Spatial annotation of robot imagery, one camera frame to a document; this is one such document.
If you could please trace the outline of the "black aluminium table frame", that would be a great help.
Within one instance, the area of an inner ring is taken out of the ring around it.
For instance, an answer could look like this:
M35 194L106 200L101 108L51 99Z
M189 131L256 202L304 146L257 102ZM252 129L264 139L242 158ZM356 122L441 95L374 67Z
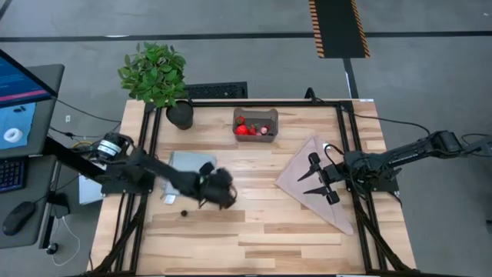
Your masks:
M292 155L311 135L340 149L383 152L386 149L372 101L355 100L355 116L339 112L332 102L241 99L242 107L275 108L280 131L271 143L237 142L232 125L233 102L199 101L194 124L186 131L162 119L147 145L168 160L176 150L215 156L234 177L236 204L228 210L198 207L179 198L161 200L156 187L149 195L138 252L138 275L310 275L362 273L358 235L346 235L275 185Z

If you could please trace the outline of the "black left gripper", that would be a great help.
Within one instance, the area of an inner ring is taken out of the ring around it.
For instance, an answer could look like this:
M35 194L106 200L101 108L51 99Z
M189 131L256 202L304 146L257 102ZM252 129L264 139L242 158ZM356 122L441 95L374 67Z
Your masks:
M198 207L210 202L219 209L229 209L236 202L237 189L233 185L233 177L226 168L216 169L211 162L205 163L199 170Z

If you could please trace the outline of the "computer monitor with blue screen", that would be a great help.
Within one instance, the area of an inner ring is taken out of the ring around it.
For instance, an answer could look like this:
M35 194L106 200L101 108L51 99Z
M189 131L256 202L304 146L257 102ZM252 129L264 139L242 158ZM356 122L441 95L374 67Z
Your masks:
M58 93L0 49L0 150L28 144L38 102Z

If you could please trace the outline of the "grey-blue folded cloth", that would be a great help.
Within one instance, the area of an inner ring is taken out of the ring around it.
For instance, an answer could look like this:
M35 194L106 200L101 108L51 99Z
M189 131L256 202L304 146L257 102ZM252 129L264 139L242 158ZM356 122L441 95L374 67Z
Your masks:
M199 172L200 168L207 162L210 162L214 167L217 165L217 159L213 155L174 151L171 153L168 164L179 171ZM180 195L180 192L169 181L164 181L162 188L164 192L161 199L175 198Z

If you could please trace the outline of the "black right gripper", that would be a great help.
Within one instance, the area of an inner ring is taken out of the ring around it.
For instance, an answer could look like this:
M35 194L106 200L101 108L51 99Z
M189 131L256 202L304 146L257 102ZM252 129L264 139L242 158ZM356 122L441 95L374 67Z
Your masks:
M308 156L308 161L310 163L310 167L308 171L298 179L299 182L309 178L315 173L319 173L319 171L321 170L320 167L321 160L316 152L312 152ZM348 178L348 171L344 162L340 162L337 164L330 164L323 167L322 169L321 180L325 185L330 185L335 182L341 182L347 178ZM332 190L331 187L329 186L321 186L319 188L311 189L305 191L304 194L322 195L327 199L330 205L337 204L340 201L338 194L334 190Z

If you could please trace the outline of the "black computer mouse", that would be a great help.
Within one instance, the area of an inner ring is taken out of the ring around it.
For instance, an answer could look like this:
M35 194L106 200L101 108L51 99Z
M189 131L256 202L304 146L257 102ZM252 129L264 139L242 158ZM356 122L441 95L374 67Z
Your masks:
M34 202L22 202L8 213L2 223L2 232L7 236L19 233L27 221L34 215L36 204Z

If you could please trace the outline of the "black hazard-striped floor mat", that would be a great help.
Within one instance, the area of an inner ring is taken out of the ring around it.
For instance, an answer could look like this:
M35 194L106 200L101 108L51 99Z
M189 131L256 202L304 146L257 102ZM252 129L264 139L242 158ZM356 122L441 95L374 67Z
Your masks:
M356 0L308 0L319 58L369 58Z

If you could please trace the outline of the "white box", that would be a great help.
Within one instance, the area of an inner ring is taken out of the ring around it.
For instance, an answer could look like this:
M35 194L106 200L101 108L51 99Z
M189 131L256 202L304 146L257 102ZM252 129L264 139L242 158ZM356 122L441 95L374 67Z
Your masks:
M87 205L98 202L103 199L101 193L101 184L86 178L83 175L78 176L78 201L80 205Z

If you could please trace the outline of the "dark grey desk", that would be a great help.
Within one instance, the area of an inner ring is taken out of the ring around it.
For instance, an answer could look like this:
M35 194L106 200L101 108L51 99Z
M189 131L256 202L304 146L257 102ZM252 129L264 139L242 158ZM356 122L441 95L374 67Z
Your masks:
M20 148L0 150L0 161L24 159L27 175L23 189L0 193L0 249L33 245L48 247L52 236L54 217L50 215L48 195L58 181L61 164L54 152L46 152L45 145L53 142L48 137L55 101L39 102L35 106L28 144ZM35 211L19 233L8 236L2 231L7 215L23 202L34 202Z

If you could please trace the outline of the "grey plastic tupperware container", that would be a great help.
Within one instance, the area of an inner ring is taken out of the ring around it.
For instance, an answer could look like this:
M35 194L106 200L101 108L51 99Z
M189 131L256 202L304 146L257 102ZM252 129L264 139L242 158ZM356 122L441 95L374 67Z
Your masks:
M249 127L255 125L256 135L236 135L234 130L239 126L236 124L236 118L243 116L245 118L244 125ZM261 134L261 128L265 125L270 125L266 135ZM278 134L278 111L274 108L267 111L245 110L236 108L234 110L233 133L238 142L273 142Z

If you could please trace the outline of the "pale pink folded cloth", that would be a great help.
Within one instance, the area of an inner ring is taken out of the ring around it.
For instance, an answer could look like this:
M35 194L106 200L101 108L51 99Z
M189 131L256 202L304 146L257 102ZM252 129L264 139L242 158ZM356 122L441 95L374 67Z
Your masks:
M323 143L324 141L319 136L308 136L284 167L275 184L324 221L332 224L346 235L353 235L354 229L340 202L331 205L325 195L315 193L305 194L305 192L314 189L323 189L327 192L327 188L320 180L319 174L314 172L312 175L299 181L300 178L310 171L311 163L308 160L308 156L311 153L318 154L321 159L321 165L327 164L327 158L321 157L323 154Z

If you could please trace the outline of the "black adapter box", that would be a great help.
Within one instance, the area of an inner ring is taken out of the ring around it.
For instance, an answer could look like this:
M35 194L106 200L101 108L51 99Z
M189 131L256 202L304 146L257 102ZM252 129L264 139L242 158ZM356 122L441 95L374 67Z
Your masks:
M65 193L52 193L48 197L51 205L50 215L56 219L62 219L70 213L68 196Z

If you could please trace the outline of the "black plant pot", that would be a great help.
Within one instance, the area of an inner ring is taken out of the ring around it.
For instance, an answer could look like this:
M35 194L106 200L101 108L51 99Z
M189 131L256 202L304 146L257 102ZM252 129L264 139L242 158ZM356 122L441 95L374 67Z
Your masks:
M180 130L187 130L193 125L194 109L187 101L177 101L175 106L166 109L169 122Z

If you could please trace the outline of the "green leafy artificial plant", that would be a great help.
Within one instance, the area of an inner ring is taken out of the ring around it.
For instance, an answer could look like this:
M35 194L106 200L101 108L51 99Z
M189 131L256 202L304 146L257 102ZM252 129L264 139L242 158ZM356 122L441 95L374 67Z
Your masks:
M157 42L137 44L136 53L124 57L118 69L120 86L130 98L155 106L174 107L188 97L185 84L187 62L173 46Z

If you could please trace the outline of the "black keyboard on table edge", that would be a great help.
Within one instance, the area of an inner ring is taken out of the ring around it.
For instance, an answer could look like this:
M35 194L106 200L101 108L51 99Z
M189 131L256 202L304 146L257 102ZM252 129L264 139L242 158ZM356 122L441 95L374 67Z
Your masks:
M248 98L247 82L222 82L186 85L191 99Z

